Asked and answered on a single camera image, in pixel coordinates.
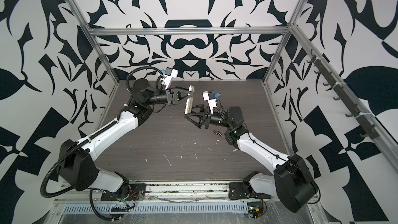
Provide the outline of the white remote control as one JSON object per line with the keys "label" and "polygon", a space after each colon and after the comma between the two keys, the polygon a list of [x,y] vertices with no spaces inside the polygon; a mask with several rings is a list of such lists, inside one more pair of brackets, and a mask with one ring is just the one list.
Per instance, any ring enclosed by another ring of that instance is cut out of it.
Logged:
{"label": "white remote control", "polygon": [[184,114],[190,114],[192,111],[192,104],[193,104],[193,93],[189,95],[189,98],[186,101],[186,106],[184,110]]}

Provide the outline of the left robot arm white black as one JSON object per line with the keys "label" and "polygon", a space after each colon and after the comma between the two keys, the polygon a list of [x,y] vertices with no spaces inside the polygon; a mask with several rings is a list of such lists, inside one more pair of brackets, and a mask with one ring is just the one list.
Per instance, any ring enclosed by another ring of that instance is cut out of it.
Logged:
{"label": "left robot arm white black", "polygon": [[129,92],[129,101],[114,120],[76,142],[66,141],[61,146],[61,162],[56,166],[56,172],[72,189],[105,190],[124,197],[129,186],[127,178],[98,168],[95,160],[125,134],[145,123],[153,114],[154,105],[189,104],[194,87],[166,87],[161,90],[151,86],[146,79],[138,79]]}

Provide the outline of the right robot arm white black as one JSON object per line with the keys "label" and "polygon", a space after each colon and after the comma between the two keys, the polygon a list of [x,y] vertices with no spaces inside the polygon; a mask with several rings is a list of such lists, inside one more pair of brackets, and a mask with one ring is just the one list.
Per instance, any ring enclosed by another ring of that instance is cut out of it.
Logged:
{"label": "right robot arm white black", "polygon": [[270,176],[254,173],[247,177],[256,194],[277,197],[293,213],[311,204],[314,196],[321,196],[304,159],[297,154],[289,156],[277,151],[257,139],[246,126],[240,107],[217,112],[206,110],[201,104],[187,107],[184,117],[198,128],[208,128],[211,124],[225,127],[224,137],[231,146],[250,155],[271,172]]}

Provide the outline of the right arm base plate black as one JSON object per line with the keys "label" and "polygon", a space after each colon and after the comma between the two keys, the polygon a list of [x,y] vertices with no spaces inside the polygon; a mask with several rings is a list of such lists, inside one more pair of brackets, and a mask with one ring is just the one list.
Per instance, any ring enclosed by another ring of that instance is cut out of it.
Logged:
{"label": "right arm base plate black", "polygon": [[259,194],[254,192],[248,183],[229,183],[229,194],[230,200],[243,200],[243,199],[270,199],[271,196],[267,194]]}

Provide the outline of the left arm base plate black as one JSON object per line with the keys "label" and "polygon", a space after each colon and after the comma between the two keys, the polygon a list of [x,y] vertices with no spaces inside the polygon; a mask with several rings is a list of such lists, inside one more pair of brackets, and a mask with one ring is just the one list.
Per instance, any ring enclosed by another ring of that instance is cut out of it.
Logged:
{"label": "left arm base plate black", "polygon": [[133,183],[128,186],[122,185],[121,189],[115,193],[104,191],[101,196],[101,201],[118,201],[120,199],[135,201],[145,196],[146,186],[145,183]]}

